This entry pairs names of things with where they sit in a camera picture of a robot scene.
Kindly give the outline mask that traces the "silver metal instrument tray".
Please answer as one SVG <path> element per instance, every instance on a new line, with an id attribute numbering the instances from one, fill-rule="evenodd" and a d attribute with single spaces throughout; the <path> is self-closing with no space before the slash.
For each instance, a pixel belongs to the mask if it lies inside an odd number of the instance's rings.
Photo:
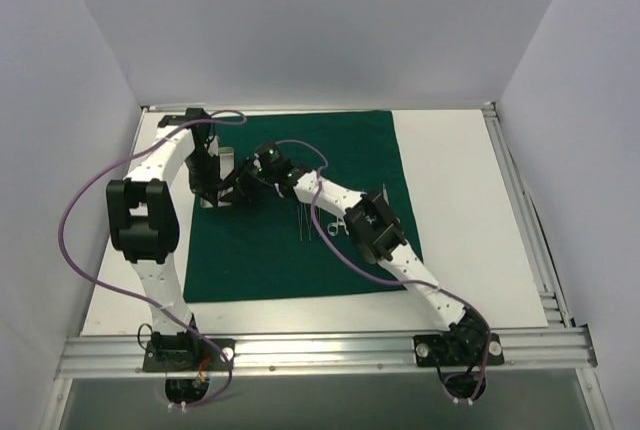
<path id="1" fill-rule="evenodd" d="M 220 164 L 220 179 L 225 180 L 233 172 L 235 167 L 234 149 L 227 146 L 219 147 L 218 157 Z M 211 203 L 202 198 L 199 198 L 199 206 L 203 209 L 210 209 L 214 207 Z"/>

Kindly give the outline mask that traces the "green surgical cloth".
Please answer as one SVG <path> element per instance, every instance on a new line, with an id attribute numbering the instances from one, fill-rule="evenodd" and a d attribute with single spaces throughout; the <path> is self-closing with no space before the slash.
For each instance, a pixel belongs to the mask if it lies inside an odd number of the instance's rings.
<path id="1" fill-rule="evenodd" d="M 295 139 L 324 154 L 327 179 L 353 190 L 381 190 L 386 183 L 390 206 L 412 247 L 422 252 L 405 180 L 393 116 L 388 111 L 252 116 L 241 126 L 220 125 L 222 145 L 237 160 L 251 157 L 269 141 Z M 182 225 L 180 246 L 187 252 L 184 297 L 190 304 L 343 296 L 384 292 L 348 268 L 327 247 L 315 228 L 312 241 L 299 241 L 296 203 L 262 189 L 246 207 L 203 209 L 192 204 Z M 337 249 L 366 272 L 384 279 L 389 273 L 367 264 L 349 237 L 332 239 Z"/>

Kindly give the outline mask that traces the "silver curved hemostat forceps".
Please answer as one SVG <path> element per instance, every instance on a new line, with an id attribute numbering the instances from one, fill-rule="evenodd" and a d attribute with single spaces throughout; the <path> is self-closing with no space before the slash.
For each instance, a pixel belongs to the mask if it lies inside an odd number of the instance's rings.
<path id="1" fill-rule="evenodd" d="M 349 234 L 346 227 L 346 223 L 344 222 L 343 219 L 337 218 L 335 221 L 331 221 L 330 223 L 327 224 L 327 233 L 329 236 L 335 237 L 340 232 L 343 232 L 346 235 Z"/>

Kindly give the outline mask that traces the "silver surgical scissors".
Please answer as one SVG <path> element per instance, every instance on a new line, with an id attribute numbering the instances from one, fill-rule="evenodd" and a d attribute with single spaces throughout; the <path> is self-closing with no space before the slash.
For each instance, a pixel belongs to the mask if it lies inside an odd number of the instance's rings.
<path id="1" fill-rule="evenodd" d="M 387 204 L 389 204 L 389 194 L 388 194 L 388 189 L 387 189 L 386 183 L 384 183 L 384 182 L 383 182 L 383 184 L 382 184 L 382 196 L 383 196 L 384 201 L 385 201 Z"/>

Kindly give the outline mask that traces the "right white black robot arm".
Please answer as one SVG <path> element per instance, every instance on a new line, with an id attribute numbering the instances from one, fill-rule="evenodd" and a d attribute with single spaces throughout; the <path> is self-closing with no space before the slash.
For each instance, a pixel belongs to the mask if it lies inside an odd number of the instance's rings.
<path id="1" fill-rule="evenodd" d="M 233 203 L 249 203 L 260 188 L 281 198 L 322 210 L 341 223 L 352 245 L 368 264 L 392 278 L 376 277 L 342 254 L 318 219 L 312 223 L 329 249 L 354 272 L 387 287 L 406 289 L 442 333 L 444 350 L 455 362 L 469 361 L 491 341 L 487 320 L 469 302 L 443 288 L 415 252 L 400 219 L 382 191 L 358 191 L 324 175 L 327 157 L 312 145 L 295 139 L 267 142 L 242 161 L 220 184 L 219 195 Z"/>

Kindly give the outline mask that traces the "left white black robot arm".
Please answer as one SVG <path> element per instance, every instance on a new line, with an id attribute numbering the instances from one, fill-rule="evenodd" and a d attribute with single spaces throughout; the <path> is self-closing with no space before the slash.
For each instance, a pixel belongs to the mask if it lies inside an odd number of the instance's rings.
<path id="1" fill-rule="evenodd" d="M 214 205 L 221 182 L 215 124 L 201 108 L 165 116 L 157 126 L 158 146 L 122 180 L 106 187 L 111 242 L 138 275 L 151 301 L 150 351 L 179 369 L 194 367 L 202 355 L 200 341 L 189 332 L 195 317 L 178 280 L 174 252 L 180 225 L 170 184 L 181 167 L 189 173 L 192 193 Z"/>

